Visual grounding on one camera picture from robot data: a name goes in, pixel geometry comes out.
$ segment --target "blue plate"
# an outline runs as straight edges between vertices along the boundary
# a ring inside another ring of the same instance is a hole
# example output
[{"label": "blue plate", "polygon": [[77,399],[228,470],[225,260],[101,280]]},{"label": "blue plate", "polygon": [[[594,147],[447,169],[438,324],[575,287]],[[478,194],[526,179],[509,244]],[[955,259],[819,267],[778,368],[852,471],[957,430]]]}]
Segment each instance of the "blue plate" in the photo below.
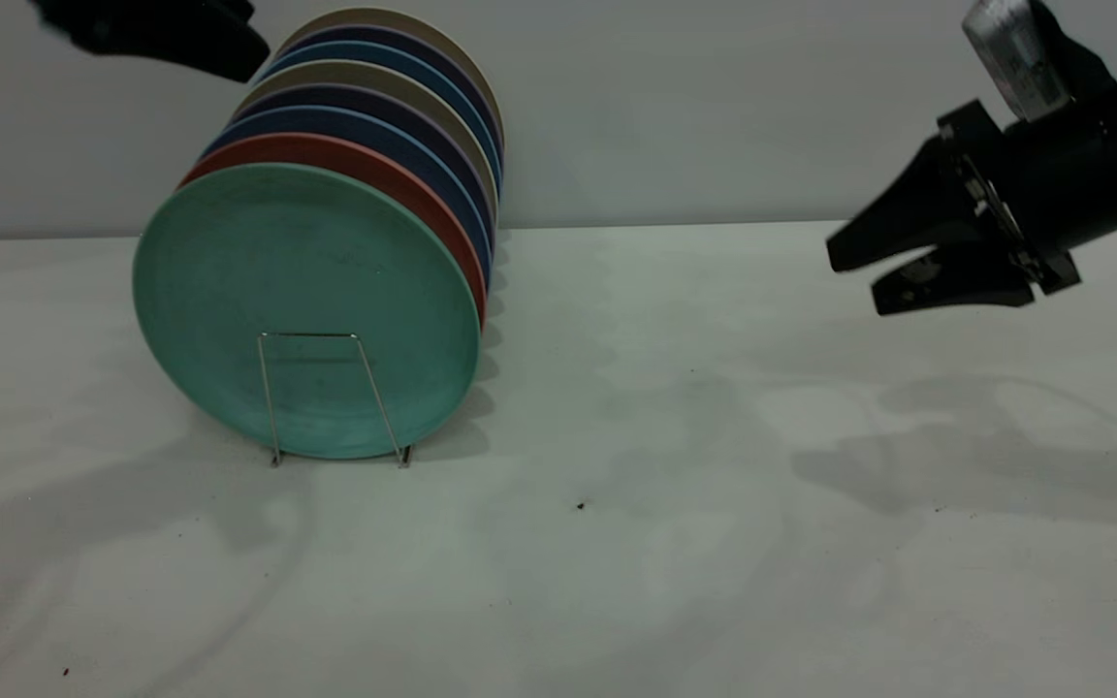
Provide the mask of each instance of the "blue plate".
[{"label": "blue plate", "polygon": [[373,44],[398,48],[400,51],[421,58],[422,61],[428,63],[435,70],[440,71],[440,74],[451,80],[456,87],[460,88],[468,96],[474,106],[477,107],[477,114],[481,115],[485,123],[491,125],[494,130],[494,143],[497,144],[497,153],[503,154],[503,124],[497,123],[497,119],[494,118],[494,112],[490,109],[485,94],[477,88],[474,80],[451,57],[439,51],[433,45],[427,44],[426,40],[417,39],[411,34],[383,26],[330,27],[305,36],[304,39],[298,40],[294,46],[288,46],[280,52],[279,58],[300,51],[300,49],[308,48],[309,46],[328,44],[331,40],[372,40]]},{"label": "blue plate", "polygon": [[367,40],[336,40],[335,42],[315,44],[279,57],[274,65],[266,69],[261,79],[266,79],[279,70],[298,66],[300,63],[336,61],[336,59],[337,61],[373,63],[373,65],[398,70],[429,87],[448,105],[451,105],[460,118],[465,119],[474,135],[477,136],[477,142],[485,150],[485,154],[488,155],[488,162],[494,168],[494,178],[497,181],[503,180],[503,160],[497,151],[496,141],[494,141],[489,125],[475,109],[470,98],[433,66],[422,61],[421,58],[400,51],[398,48],[370,44]]},{"label": "blue plate", "polygon": [[[133,297],[174,384],[267,444],[261,333],[359,335],[400,446],[437,431],[477,372],[477,305],[442,241],[389,195],[318,168],[239,165],[176,191],[141,238]],[[284,451],[390,453],[355,341],[262,346]]]},{"label": "blue plate", "polygon": [[477,247],[485,287],[489,287],[493,268],[490,232],[488,221],[477,211],[474,195],[460,184],[459,178],[442,159],[394,125],[360,112],[338,109],[336,106],[284,106],[248,116],[247,119],[230,125],[217,141],[206,147],[201,157],[245,137],[296,132],[341,137],[342,141],[371,147],[421,178],[435,193],[442,195],[443,202],[456,213],[459,224],[465,226],[466,233],[474,241],[474,247]]},{"label": "blue plate", "polygon": [[489,156],[477,141],[477,136],[468,127],[468,122],[456,112],[451,105],[438,97],[429,87],[417,83],[409,76],[375,63],[364,61],[309,61],[279,70],[262,79],[252,90],[239,102],[235,114],[247,109],[254,103],[265,99],[270,94],[284,92],[293,87],[309,87],[309,85],[351,85],[372,92],[385,94],[386,97],[399,99],[404,105],[413,107],[426,118],[433,121],[459,146],[460,153],[474,164],[475,171],[484,182],[494,182],[488,192],[497,199],[497,188],[502,182],[494,179],[494,168]]},{"label": "blue plate", "polygon": [[247,109],[239,112],[231,124],[283,106],[337,106],[341,109],[360,112],[360,114],[367,114],[373,118],[398,125],[399,128],[403,128],[403,132],[430,147],[430,151],[435,151],[435,154],[438,154],[438,157],[442,159],[448,168],[451,168],[451,172],[456,173],[466,190],[478,194],[478,209],[485,220],[497,220],[497,211],[494,210],[496,202],[493,202],[488,194],[490,190],[477,175],[468,156],[447,135],[447,132],[443,132],[442,127],[431,122],[421,112],[404,105],[403,102],[386,97],[380,92],[353,87],[353,85],[307,85],[306,87],[275,92],[254,102]]}]

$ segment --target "navy plate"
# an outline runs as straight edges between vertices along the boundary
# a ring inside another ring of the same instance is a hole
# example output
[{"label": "navy plate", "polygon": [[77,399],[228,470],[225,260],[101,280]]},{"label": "navy plate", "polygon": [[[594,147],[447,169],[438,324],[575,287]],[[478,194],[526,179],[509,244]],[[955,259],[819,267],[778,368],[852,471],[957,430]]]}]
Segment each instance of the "navy plate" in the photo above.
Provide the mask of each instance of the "navy plate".
[{"label": "navy plate", "polygon": [[299,48],[279,57],[274,65],[266,69],[261,79],[266,79],[279,70],[298,66],[300,63],[311,61],[373,63],[373,65],[398,70],[417,83],[426,85],[439,97],[442,97],[448,105],[451,105],[461,119],[465,119],[474,135],[477,136],[477,142],[480,143],[485,155],[488,155],[488,162],[494,168],[494,178],[503,180],[503,160],[497,151],[496,141],[494,141],[494,133],[485,122],[484,116],[474,106],[474,102],[457,85],[451,83],[451,79],[440,74],[433,66],[422,61],[421,58],[407,51],[400,51],[398,48],[367,42],[367,40],[333,40],[333,42],[306,46],[306,48]]},{"label": "navy plate", "polygon": [[468,162],[465,152],[429,116],[404,105],[403,102],[381,92],[353,87],[353,85],[307,85],[306,87],[293,87],[284,89],[284,92],[276,92],[254,102],[247,109],[237,114],[231,124],[242,122],[248,116],[261,114],[261,112],[278,109],[280,106],[337,106],[341,109],[360,112],[360,114],[367,114],[373,118],[398,125],[399,128],[403,128],[410,136],[416,137],[417,141],[430,147],[430,151],[442,159],[442,162],[451,168],[451,172],[456,173],[466,190],[478,194],[478,210],[485,220],[497,220],[488,190],[477,175],[474,165]]},{"label": "navy plate", "polygon": [[468,74],[457,63],[452,61],[451,57],[448,57],[447,54],[439,51],[438,48],[433,48],[433,45],[417,39],[411,34],[383,26],[337,26],[305,36],[296,45],[285,48],[283,56],[298,51],[302,48],[308,48],[309,46],[327,44],[331,40],[372,40],[375,44],[407,51],[417,58],[421,58],[422,61],[429,63],[430,66],[437,68],[443,76],[447,76],[447,79],[456,84],[456,87],[460,88],[474,102],[474,106],[477,106],[477,112],[481,114],[485,123],[494,125],[494,134],[496,134],[494,141],[496,141],[497,147],[499,147],[499,153],[503,153],[503,124],[494,119],[494,114],[490,111],[487,98],[477,88],[474,80],[469,78]]}]

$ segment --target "red plate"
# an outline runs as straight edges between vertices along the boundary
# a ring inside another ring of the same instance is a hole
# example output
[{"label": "red plate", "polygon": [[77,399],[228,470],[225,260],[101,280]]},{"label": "red plate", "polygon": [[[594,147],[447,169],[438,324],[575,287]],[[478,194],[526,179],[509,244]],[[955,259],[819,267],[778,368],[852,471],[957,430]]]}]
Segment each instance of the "red plate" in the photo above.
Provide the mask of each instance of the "red plate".
[{"label": "red plate", "polygon": [[408,207],[456,258],[474,293],[477,315],[481,327],[485,327],[485,277],[474,243],[442,198],[408,169],[376,151],[337,137],[312,133],[270,133],[246,137],[206,155],[183,178],[178,189],[208,173],[248,163],[294,163],[327,169],[360,180]]}]

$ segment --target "beige plate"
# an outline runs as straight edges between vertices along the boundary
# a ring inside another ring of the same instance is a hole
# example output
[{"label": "beige plate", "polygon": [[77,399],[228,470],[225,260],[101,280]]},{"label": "beige plate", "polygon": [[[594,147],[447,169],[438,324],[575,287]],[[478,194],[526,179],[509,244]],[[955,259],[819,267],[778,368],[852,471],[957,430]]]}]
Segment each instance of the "beige plate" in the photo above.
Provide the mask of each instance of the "beige plate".
[{"label": "beige plate", "polygon": [[488,207],[494,216],[493,222],[497,226],[497,184],[499,182],[494,179],[494,171],[489,166],[489,159],[485,156],[485,151],[481,149],[480,143],[477,142],[477,136],[474,136],[474,132],[470,131],[465,119],[461,119],[459,114],[456,114],[456,111],[451,108],[451,105],[447,105],[447,102],[442,97],[438,97],[429,87],[417,83],[417,80],[409,78],[398,70],[361,61],[300,63],[298,66],[279,70],[275,75],[262,79],[260,84],[257,84],[252,88],[252,92],[248,93],[248,97],[245,97],[245,101],[240,102],[239,106],[236,107],[236,115],[239,115],[239,112],[245,111],[246,107],[252,105],[257,99],[268,96],[268,94],[283,92],[283,89],[292,87],[302,87],[302,85],[318,84],[355,85],[356,87],[381,92],[386,97],[394,97],[399,102],[403,102],[404,105],[411,106],[417,112],[421,112],[421,114],[433,119],[443,132],[447,132],[448,136],[451,136],[462,153],[468,156],[468,162],[474,164],[477,176],[485,184],[485,191],[488,194]]},{"label": "beige plate", "polygon": [[499,125],[499,133],[503,134],[503,147],[506,147],[506,133],[505,128],[503,128],[503,114],[499,111],[499,107],[497,107],[497,101],[494,99],[494,92],[490,89],[489,83],[485,79],[480,68],[477,67],[477,63],[465,52],[465,49],[454,42],[451,37],[440,32],[433,26],[427,26],[427,23],[422,22],[420,19],[411,17],[411,15],[404,15],[402,12],[384,10],[381,8],[353,8],[330,12],[328,15],[323,15],[323,17],[316,18],[309,23],[306,23],[306,26],[298,28],[298,31],[293,34],[278,48],[278,54],[276,54],[276,56],[281,55],[288,46],[304,39],[307,35],[322,31],[324,28],[337,26],[381,26],[385,28],[393,28],[395,31],[403,31],[404,34],[417,37],[417,39],[424,40],[424,42],[430,44],[433,48],[437,48],[438,51],[447,54],[447,56],[451,58],[456,65],[460,66],[460,68],[468,74],[469,78],[477,85],[477,89],[480,89],[481,94],[484,94],[485,101],[488,102],[488,107],[490,107],[494,112],[494,119],[496,119],[497,125]]}]

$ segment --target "teal plate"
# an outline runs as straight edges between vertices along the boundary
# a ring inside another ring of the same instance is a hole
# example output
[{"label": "teal plate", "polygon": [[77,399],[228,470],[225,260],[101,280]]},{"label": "teal plate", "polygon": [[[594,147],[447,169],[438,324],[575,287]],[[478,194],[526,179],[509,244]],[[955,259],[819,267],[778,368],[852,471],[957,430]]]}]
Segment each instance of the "teal plate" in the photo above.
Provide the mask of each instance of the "teal plate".
[{"label": "teal plate", "polygon": [[[239,165],[176,191],[136,249],[133,293],[174,384],[266,444],[261,333],[359,335],[400,447],[437,431],[477,372],[477,305],[442,241],[389,195],[318,168]],[[262,344],[285,452],[392,451],[354,341]]]}]

